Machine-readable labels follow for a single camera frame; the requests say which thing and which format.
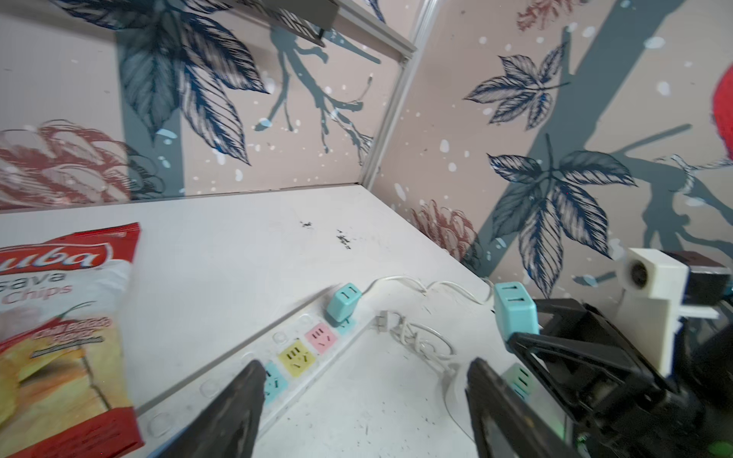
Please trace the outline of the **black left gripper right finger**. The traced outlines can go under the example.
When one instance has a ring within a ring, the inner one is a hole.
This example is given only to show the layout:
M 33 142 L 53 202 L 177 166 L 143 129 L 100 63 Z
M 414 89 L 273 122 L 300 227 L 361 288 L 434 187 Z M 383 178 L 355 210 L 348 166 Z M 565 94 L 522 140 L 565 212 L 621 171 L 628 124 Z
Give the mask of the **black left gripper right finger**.
M 478 456 L 578 456 L 481 358 L 469 365 L 466 397 Z

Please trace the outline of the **teal plug adapter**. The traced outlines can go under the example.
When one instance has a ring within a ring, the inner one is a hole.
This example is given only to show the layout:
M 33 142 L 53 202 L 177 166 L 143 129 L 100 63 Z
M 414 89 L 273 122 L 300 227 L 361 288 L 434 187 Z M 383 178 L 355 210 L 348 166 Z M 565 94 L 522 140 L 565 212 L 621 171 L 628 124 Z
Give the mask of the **teal plug adapter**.
M 326 307 L 328 322 L 333 326 L 339 326 L 345 322 L 353 314 L 362 296 L 362 291 L 354 284 L 346 284 L 339 288 Z
M 500 336 L 509 347 L 515 333 L 538 335 L 538 309 L 521 282 L 502 282 L 494 286 L 494 316 Z
M 503 374 L 502 379 L 523 401 L 528 401 L 538 387 L 538 380 L 521 363 L 515 363 Z

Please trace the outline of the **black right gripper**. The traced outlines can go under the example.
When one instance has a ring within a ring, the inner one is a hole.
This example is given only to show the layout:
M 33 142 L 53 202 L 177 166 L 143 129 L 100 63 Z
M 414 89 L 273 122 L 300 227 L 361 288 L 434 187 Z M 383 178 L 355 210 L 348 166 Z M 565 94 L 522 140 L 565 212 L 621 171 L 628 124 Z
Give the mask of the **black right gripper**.
M 513 333 L 508 347 L 574 424 L 593 457 L 702 457 L 704 406 L 664 377 L 600 311 L 572 299 L 540 300 L 549 322 Z

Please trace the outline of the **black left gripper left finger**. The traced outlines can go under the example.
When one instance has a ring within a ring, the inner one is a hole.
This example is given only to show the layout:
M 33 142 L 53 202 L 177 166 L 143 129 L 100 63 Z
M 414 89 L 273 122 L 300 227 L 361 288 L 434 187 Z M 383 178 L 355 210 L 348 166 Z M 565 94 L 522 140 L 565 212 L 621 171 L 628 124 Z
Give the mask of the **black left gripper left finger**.
M 265 405 L 265 367 L 250 362 L 161 457 L 250 457 Z

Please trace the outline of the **white long power strip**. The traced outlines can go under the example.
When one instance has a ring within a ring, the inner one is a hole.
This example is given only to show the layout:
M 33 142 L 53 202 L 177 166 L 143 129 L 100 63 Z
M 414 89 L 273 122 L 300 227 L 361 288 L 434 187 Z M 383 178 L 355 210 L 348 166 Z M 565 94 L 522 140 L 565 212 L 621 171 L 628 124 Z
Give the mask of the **white long power strip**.
M 332 326 L 326 319 L 328 302 L 324 296 L 303 306 L 146 410 L 139 416 L 144 446 L 131 456 L 160 456 L 253 361 L 262 363 L 266 374 L 258 433 L 263 436 L 374 323 L 374 310 L 358 303 L 344 324 Z

